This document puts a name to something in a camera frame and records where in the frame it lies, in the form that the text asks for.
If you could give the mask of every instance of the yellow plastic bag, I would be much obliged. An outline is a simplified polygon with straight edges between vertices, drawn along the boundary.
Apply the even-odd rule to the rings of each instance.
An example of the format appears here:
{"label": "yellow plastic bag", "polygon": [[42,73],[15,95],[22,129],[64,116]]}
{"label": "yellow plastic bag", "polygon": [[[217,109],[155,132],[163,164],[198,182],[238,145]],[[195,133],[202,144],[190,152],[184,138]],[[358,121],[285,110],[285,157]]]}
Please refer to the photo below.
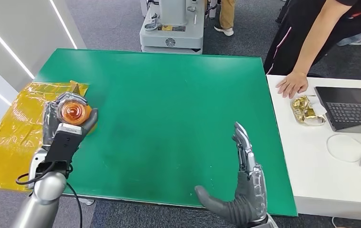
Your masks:
{"label": "yellow plastic bag", "polygon": [[45,102],[70,91],[84,96],[86,84],[37,83],[26,86],[0,122],[0,189],[25,190],[15,179],[29,170],[32,155],[42,146]]}

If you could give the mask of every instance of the white machine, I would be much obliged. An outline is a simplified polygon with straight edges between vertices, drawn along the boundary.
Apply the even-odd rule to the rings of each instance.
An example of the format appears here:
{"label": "white machine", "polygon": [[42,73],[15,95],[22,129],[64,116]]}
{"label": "white machine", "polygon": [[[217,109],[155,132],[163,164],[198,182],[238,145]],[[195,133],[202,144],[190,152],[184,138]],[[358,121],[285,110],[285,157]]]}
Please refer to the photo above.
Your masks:
{"label": "white machine", "polygon": [[143,52],[201,54],[204,0],[148,0],[140,31]]}

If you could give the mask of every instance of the robotic arm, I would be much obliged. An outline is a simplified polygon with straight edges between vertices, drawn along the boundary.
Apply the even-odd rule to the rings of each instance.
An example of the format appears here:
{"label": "robotic arm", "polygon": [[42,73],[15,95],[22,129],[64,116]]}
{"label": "robotic arm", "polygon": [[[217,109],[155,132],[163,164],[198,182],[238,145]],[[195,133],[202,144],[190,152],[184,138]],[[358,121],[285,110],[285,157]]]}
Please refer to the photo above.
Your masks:
{"label": "robotic arm", "polygon": [[[51,228],[59,207],[60,196],[66,185],[73,190],[66,182],[73,171],[72,157],[98,120],[97,109],[92,109],[88,119],[80,125],[64,123],[62,118],[57,118],[60,115],[57,111],[60,110],[60,106],[74,101],[84,107],[88,105],[87,101],[79,95],[64,93],[46,106],[44,145],[32,157],[29,173],[19,176],[16,180],[17,184],[27,185],[27,188],[33,191],[25,198],[11,225],[12,228]],[[78,113],[79,110],[68,109],[68,112]],[[28,176],[29,181],[20,182],[19,179],[24,176]]]}
{"label": "robotic arm", "polygon": [[278,228],[267,214],[267,191],[261,165],[254,158],[246,130],[235,123],[235,134],[239,156],[238,185],[235,199],[223,202],[214,198],[202,186],[196,186],[199,201],[209,211],[228,220],[239,228]]}

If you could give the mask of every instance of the person's arm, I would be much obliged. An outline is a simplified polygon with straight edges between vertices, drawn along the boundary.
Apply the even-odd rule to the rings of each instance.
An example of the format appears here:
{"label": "person's arm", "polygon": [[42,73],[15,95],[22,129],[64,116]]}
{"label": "person's arm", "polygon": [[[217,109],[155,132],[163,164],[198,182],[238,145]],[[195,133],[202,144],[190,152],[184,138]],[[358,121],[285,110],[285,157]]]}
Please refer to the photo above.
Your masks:
{"label": "person's arm", "polygon": [[279,88],[278,93],[283,94],[283,97],[289,96],[289,98],[292,98],[296,92],[306,91],[308,86],[306,76],[313,61],[323,48],[335,24],[351,8],[351,6],[340,3],[344,1],[348,2],[348,4],[352,3],[352,5],[355,2],[354,0],[325,1],[323,8],[307,34],[294,69],[277,85],[277,88]]}

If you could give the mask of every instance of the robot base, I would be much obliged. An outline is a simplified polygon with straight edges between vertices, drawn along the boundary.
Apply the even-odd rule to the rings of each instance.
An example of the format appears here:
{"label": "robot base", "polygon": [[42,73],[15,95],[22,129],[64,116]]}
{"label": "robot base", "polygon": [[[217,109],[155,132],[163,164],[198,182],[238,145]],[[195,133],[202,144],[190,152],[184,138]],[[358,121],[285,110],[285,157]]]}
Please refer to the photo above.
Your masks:
{"label": "robot base", "polygon": [[159,5],[151,4],[147,16],[140,30],[140,43],[143,52],[201,54],[204,36],[204,1],[185,0],[187,7],[194,7],[195,11],[186,10],[185,25],[170,25],[164,21],[157,29],[147,31],[145,25],[151,23],[151,16],[160,14]]}
{"label": "robot base", "polygon": [[149,53],[176,53],[176,54],[191,54],[191,55],[201,55],[203,53],[202,49],[189,49],[189,48],[175,48],[175,47],[148,47],[141,46],[142,52]]}

